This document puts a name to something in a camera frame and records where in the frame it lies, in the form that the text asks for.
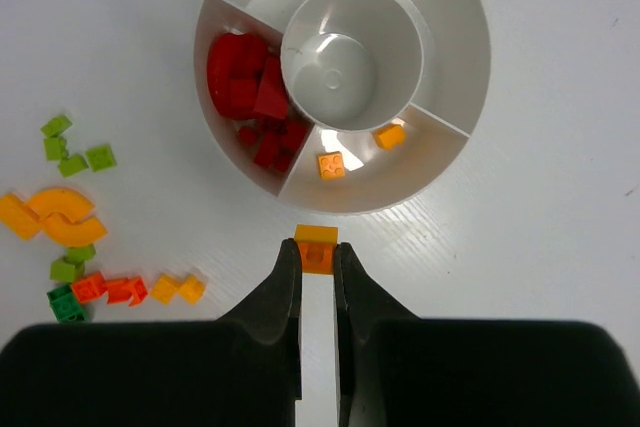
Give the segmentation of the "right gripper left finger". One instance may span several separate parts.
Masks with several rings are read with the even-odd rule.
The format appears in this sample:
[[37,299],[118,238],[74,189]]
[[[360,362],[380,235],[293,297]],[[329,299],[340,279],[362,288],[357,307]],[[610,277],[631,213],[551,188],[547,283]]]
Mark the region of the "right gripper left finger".
[[302,394],[299,249],[217,320],[58,323],[1,352],[5,426],[291,426]]

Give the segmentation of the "red half-round lego piece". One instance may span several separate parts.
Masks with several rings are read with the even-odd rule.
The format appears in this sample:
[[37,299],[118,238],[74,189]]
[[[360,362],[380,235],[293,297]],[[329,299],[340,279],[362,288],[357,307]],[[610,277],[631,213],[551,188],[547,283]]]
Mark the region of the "red half-round lego piece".
[[227,32],[211,45],[207,84],[216,111],[224,118],[246,120],[256,116],[254,105],[269,44],[256,34]]

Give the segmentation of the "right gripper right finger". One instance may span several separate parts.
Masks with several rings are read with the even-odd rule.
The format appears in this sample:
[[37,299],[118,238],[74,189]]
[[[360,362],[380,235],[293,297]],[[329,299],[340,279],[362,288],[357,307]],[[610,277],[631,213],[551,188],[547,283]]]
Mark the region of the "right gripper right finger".
[[635,426],[622,348],[579,321],[421,318],[334,254],[342,426]]

